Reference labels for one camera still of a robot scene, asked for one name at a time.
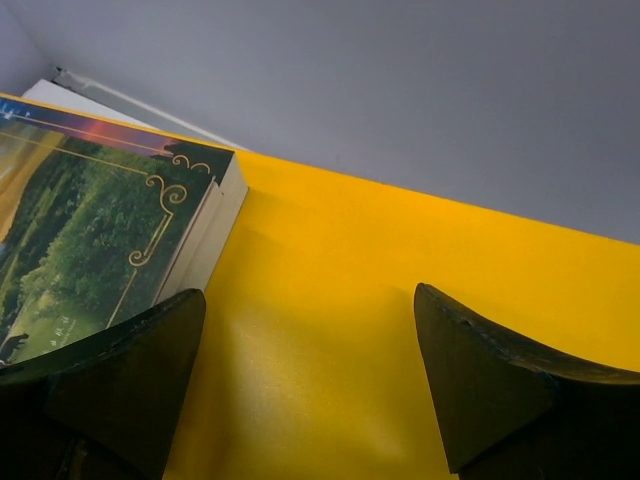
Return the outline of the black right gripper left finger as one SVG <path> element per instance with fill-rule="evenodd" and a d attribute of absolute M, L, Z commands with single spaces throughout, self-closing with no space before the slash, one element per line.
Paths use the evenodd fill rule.
<path fill-rule="evenodd" d="M 1 370 L 4 479 L 160 479 L 206 314 L 188 289 Z"/>

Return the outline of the blue yellow wooden bookshelf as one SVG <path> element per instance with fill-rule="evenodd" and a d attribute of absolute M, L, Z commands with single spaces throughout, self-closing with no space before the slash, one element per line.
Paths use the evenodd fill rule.
<path fill-rule="evenodd" d="M 249 191 L 200 290 L 160 479 L 461 479 L 419 348 L 420 283 L 639 375 L 636 245 L 230 151 Z"/>

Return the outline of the Animal Farm book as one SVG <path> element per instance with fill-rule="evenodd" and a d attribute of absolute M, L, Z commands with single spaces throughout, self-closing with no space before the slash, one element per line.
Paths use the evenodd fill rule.
<path fill-rule="evenodd" d="M 181 240 L 235 154 L 1 99 L 1 363 L 155 305 Z"/>

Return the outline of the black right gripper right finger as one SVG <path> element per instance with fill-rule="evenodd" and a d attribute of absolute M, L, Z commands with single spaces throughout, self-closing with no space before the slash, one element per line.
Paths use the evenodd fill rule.
<path fill-rule="evenodd" d="M 428 284 L 414 317 L 451 473 L 638 478 L 638 373 L 546 346 Z"/>

